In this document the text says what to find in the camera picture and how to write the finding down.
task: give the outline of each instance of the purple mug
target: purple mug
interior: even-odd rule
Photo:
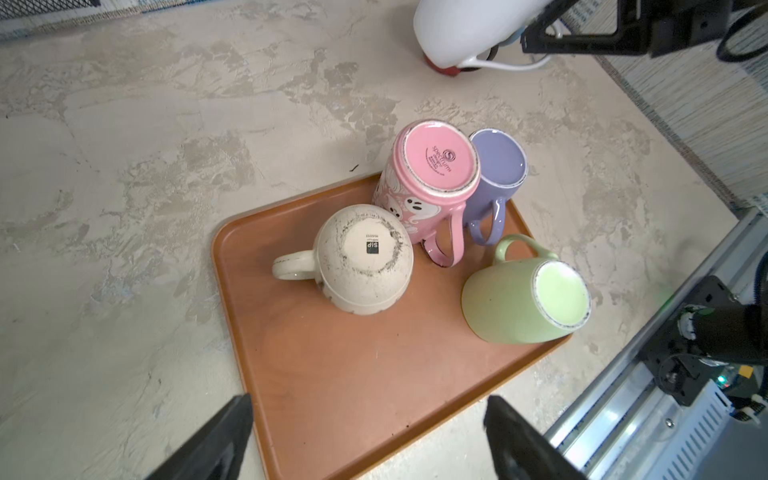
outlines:
[[[496,245],[504,233],[504,204],[528,176],[528,162],[520,144],[495,128],[484,128],[469,136],[480,159],[480,184],[467,200],[464,225],[478,245]],[[491,234],[485,239],[480,222],[493,216]]]

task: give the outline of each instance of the black cable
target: black cable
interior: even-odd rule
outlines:
[[[768,12],[768,3],[763,3],[762,5],[758,5],[751,11],[747,12],[744,16],[736,20],[733,25],[728,28],[728,31],[723,36],[720,44],[717,46],[717,58],[720,61],[725,61],[726,63],[738,63],[741,61],[751,60],[767,52],[768,44],[742,54],[734,54],[728,50],[728,47],[726,46],[726,43],[731,39],[731,37],[737,34],[742,28],[763,16],[763,14],[766,12]]]
[[[765,351],[766,328],[768,327],[768,252],[760,259],[755,272],[755,304],[762,310],[761,319],[763,321],[762,335],[760,338],[760,349]],[[763,367],[763,383],[757,390],[757,394],[763,398],[768,396],[768,366]]]

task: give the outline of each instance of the mug rim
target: mug rim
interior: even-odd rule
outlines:
[[[513,184],[499,184],[499,183],[496,183],[493,180],[490,180],[489,178],[487,178],[482,173],[482,160],[480,159],[480,152],[478,152],[478,162],[480,162],[480,178],[484,182],[486,182],[488,184],[491,184],[492,186],[497,187],[497,188],[516,188],[516,187],[520,187],[523,184],[523,182],[525,181],[525,179],[528,177],[528,155],[525,154],[525,150],[523,150],[523,147],[510,134],[508,134],[507,132],[505,132],[503,130],[499,130],[498,128],[493,128],[493,127],[486,127],[486,128],[481,128],[480,130],[473,131],[472,134],[469,135],[469,141],[472,142],[472,138],[474,138],[476,134],[480,134],[480,133],[485,132],[485,131],[491,131],[494,134],[502,134],[505,137],[507,137],[509,140],[514,142],[515,146],[518,148],[518,150],[520,150],[520,153],[523,155],[523,161],[525,162],[525,169],[523,170],[523,174],[522,174],[522,177],[520,177],[520,180],[514,182]]]
[[[406,143],[408,142],[408,139],[410,139],[411,133],[413,133],[416,128],[426,124],[440,124],[443,127],[447,127],[448,129],[452,130],[455,134],[464,137],[466,140],[470,150],[472,151],[474,168],[471,178],[464,185],[450,190],[433,187],[432,185],[427,184],[421,177],[419,177],[419,175],[416,174],[415,171],[413,171],[413,167],[411,166],[410,162],[408,162],[408,156],[406,155]],[[395,171],[398,169],[403,169],[405,176],[414,183],[415,187],[417,187],[416,190],[434,197],[435,201],[437,202],[443,202],[441,204],[442,206],[459,203],[469,198],[475,192],[475,190],[477,190],[477,186],[479,185],[482,178],[480,157],[478,155],[477,149],[475,148],[475,144],[473,144],[472,140],[464,132],[459,130],[458,127],[456,127],[454,124],[451,124],[445,120],[439,120],[438,118],[423,118],[422,120],[413,121],[400,131],[395,139],[394,145],[392,146],[392,166],[395,168]]]
[[[586,312],[584,313],[584,316],[581,317],[581,319],[578,322],[576,322],[576,323],[567,324],[567,323],[558,322],[544,308],[544,306],[541,304],[540,299],[538,298],[538,292],[536,291],[536,278],[537,278],[539,272],[541,272],[541,269],[545,265],[548,265],[548,264],[551,264],[551,263],[561,263],[561,264],[565,265],[566,267],[570,268],[571,270],[573,270],[574,272],[576,272],[576,274],[578,275],[579,279],[581,280],[581,285],[584,287],[584,291],[587,293],[587,309],[586,309]],[[575,330],[580,329],[582,326],[584,326],[584,324],[587,322],[587,320],[589,320],[589,317],[592,314],[592,297],[589,294],[589,288],[587,287],[586,280],[584,280],[584,277],[582,277],[581,274],[574,267],[572,267],[571,265],[569,265],[568,263],[566,263],[566,262],[564,262],[562,260],[547,259],[546,261],[541,262],[540,264],[538,264],[536,266],[536,269],[534,270],[533,275],[531,275],[531,296],[533,296],[533,300],[534,300],[534,303],[536,304],[537,310],[539,311],[539,313],[541,313],[544,316],[544,318],[549,323],[551,323],[552,325],[554,325],[554,326],[556,326],[556,327],[558,327],[560,329],[567,330],[569,332],[573,332]]]

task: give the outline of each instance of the pink mug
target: pink mug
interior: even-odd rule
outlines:
[[[464,255],[462,215],[480,182],[475,146],[458,128],[440,120],[416,121],[397,135],[373,204],[406,227],[411,243],[422,242],[439,266],[454,266]],[[453,258],[437,245],[438,225],[450,222]]]

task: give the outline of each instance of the concrete countertop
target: concrete countertop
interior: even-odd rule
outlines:
[[[593,58],[449,78],[420,58],[414,9],[222,0],[0,45],[8,478],[151,472],[242,391],[217,225],[379,171],[416,119],[515,136],[515,203],[590,285],[586,327],[499,390],[541,431],[736,223]],[[495,478],[484,411],[367,478]],[[261,475],[251,442],[241,478]]]

